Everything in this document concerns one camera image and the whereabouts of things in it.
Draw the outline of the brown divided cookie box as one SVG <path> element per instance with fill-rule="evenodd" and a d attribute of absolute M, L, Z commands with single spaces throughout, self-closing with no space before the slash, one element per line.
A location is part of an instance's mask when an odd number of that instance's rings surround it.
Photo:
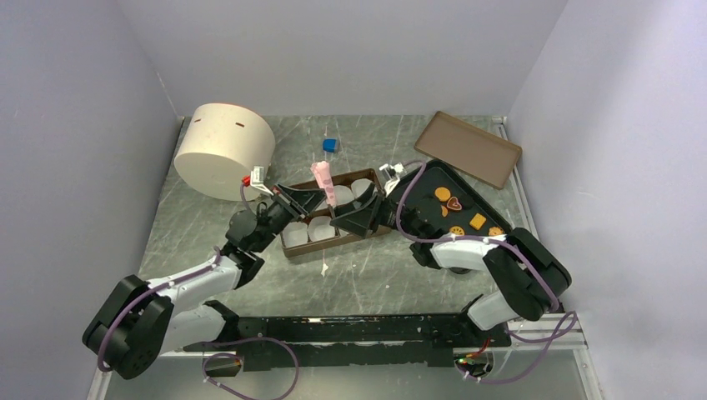
<path fill-rule="evenodd" d="M 355 195 L 362 194 L 364 183 L 373 183 L 377 189 L 382 184 L 372 168 L 346 172 L 332 176 L 335 194 L 340 201 L 353 200 Z M 330 225 L 335 213 L 322 202 L 318 208 L 302 222 L 292 222 L 280 235 L 280 244 L 286 258 L 295 258 L 328 248 L 361 241 L 352 233 Z"/>

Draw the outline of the pink cat-paw tongs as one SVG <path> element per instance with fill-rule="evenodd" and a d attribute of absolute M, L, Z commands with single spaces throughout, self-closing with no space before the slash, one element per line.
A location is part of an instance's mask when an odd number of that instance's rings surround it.
<path fill-rule="evenodd" d="M 318 187 L 323 189 L 326 195 L 323 202 L 317 207 L 317 211 L 336 207 L 337 199 L 329 163 L 326 161 L 314 162 L 310 170 Z"/>

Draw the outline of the black sandwich cookie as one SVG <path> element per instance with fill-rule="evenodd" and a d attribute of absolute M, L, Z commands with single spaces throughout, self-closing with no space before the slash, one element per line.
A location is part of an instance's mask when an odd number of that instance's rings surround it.
<path fill-rule="evenodd" d="M 422 197 L 416 202 L 420 214 L 438 215 L 441 213 L 442 203 L 436 197 Z"/>

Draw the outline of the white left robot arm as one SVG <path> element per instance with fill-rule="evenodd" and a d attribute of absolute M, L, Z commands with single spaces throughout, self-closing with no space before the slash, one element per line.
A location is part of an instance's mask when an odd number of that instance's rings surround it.
<path fill-rule="evenodd" d="M 270 204 L 231 217 L 226 243 L 207 261 L 148 281 L 136 275 L 123 278 L 83 333 L 98 369 L 132 379 L 172 350 L 197 343 L 230 349 L 242 337 L 239 316 L 214 296 L 250 283 L 264 264 L 259 254 L 325 198 L 320 188 L 276 185 Z"/>

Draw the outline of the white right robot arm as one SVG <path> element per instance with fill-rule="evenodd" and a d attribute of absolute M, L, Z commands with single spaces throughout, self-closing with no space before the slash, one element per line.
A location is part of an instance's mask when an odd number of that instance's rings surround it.
<path fill-rule="evenodd" d="M 537 321 L 557 310 L 572 283 L 529 230 L 510 227 L 466 182 L 445 174 L 408 178 L 386 194 L 368 187 L 335 207 L 331 223 L 361 238 L 380 227 L 394 229 L 411 242 L 410 252 L 423 267 L 487 273 L 496 291 L 469 303 L 458 324 L 460 339 L 470 346 L 500 323 Z"/>

